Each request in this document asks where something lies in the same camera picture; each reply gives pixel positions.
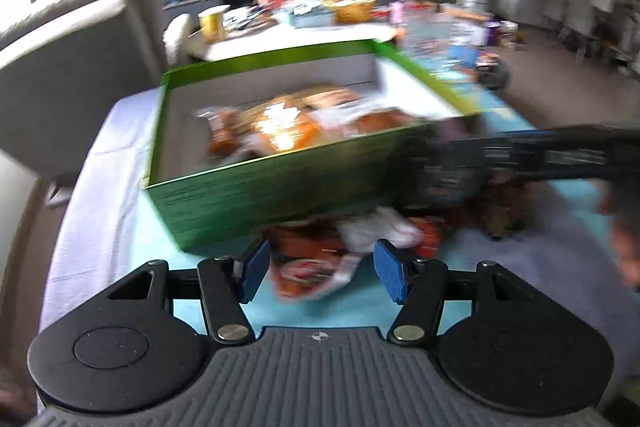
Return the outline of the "person right hand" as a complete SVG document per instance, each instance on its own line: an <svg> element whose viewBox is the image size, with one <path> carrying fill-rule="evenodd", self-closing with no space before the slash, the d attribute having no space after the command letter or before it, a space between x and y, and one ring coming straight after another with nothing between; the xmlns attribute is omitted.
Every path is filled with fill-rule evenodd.
<svg viewBox="0 0 640 427"><path fill-rule="evenodd" d="M610 242L615 253L615 263L624 284L639 289L639 235L631 230L630 221L617 208L617 200L611 185L603 185L598 213L611 218Z"/></svg>

